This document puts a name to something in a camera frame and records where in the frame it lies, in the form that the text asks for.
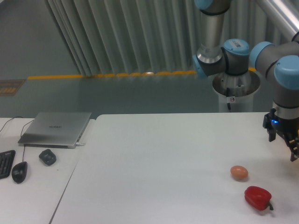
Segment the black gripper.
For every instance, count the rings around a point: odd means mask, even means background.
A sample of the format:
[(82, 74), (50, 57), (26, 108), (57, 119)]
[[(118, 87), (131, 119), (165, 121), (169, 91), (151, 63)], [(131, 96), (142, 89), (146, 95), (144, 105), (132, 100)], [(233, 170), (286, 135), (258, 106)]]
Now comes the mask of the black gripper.
[(295, 131), (299, 127), (299, 108), (273, 107), (271, 112), (264, 115), (263, 128), (267, 130), (268, 141), (276, 139), (278, 133), (290, 149), (290, 161), (299, 158), (299, 137)]

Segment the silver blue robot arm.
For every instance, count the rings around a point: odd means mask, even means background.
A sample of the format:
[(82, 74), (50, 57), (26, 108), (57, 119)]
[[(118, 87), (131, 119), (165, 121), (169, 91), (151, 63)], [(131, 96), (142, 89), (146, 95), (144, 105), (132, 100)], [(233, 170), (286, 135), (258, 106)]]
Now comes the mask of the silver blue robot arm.
[(269, 141), (280, 136), (291, 152), (291, 161), (299, 157), (299, 13), (288, 0), (259, 0), (259, 7), (277, 28), (289, 38), (275, 45), (261, 42), (253, 49), (246, 41), (229, 39), (220, 43), (228, 0), (197, 0), (202, 13), (201, 45), (192, 57), (199, 77), (214, 76), (213, 87), (224, 96), (227, 106), (237, 98), (254, 93), (259, 85), (251, 64), (273, 87), (273, 106), (264, 116), (263, 127)]

